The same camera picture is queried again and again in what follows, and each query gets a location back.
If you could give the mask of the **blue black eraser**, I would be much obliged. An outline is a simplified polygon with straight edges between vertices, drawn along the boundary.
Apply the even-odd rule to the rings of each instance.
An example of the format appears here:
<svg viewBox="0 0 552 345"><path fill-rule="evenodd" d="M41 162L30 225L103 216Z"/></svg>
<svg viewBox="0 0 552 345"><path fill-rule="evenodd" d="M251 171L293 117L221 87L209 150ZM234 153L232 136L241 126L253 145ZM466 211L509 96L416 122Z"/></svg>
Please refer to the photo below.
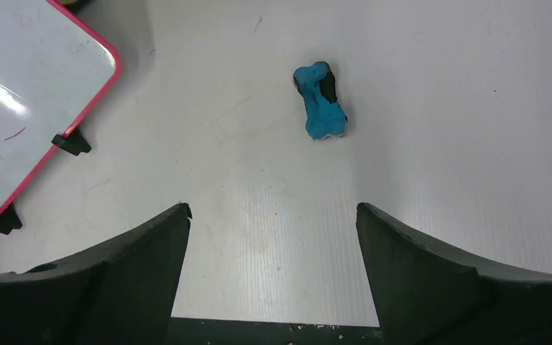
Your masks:
<svg viewBox="0 0 552 345"><path fill-rule="evenodd" d="M293 83L304 102L308 136L315 141L344 136L348 118L338 102L330 65L318 61L299 67L293 73Z"/></svg>

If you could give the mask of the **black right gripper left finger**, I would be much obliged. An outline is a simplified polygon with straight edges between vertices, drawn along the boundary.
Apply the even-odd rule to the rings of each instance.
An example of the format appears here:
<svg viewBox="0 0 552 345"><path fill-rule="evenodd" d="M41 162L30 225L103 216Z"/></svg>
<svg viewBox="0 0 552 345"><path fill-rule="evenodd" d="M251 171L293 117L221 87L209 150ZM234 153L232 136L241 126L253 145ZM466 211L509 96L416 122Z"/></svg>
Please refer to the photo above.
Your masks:
<svg viewBox="0 0 552 345"><path fill-rule="evenodd" d="M161 344L191 220L179 203L81 252L0 274L0 344Z"/></svg>

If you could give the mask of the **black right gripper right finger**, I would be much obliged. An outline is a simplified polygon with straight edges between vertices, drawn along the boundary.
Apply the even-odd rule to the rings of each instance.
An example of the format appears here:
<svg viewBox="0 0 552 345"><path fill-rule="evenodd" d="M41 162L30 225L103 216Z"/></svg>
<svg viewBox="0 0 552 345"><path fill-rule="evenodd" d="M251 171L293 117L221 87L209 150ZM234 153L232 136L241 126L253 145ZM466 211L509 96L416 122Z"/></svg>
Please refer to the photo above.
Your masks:
<svg viewBox="0 0 552 345"><path fill-rule="evenodd" d="M369 203L356 230L386 344L552 344L552 274L466 252Z"/></svg>

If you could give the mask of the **pink framed whiteboard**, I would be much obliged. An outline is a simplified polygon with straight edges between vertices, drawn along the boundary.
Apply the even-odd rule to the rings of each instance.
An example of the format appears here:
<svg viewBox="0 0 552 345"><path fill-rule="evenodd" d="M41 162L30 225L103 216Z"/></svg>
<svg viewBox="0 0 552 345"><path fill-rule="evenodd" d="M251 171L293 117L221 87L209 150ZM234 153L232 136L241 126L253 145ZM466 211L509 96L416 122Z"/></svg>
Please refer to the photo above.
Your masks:
<svg viewBox="0 0 552 345"><path fill-rule="evenodd" d="M117 50L59 1L0 1L0 234L57 152L91 146L80 123L121 74Z"/></svg>

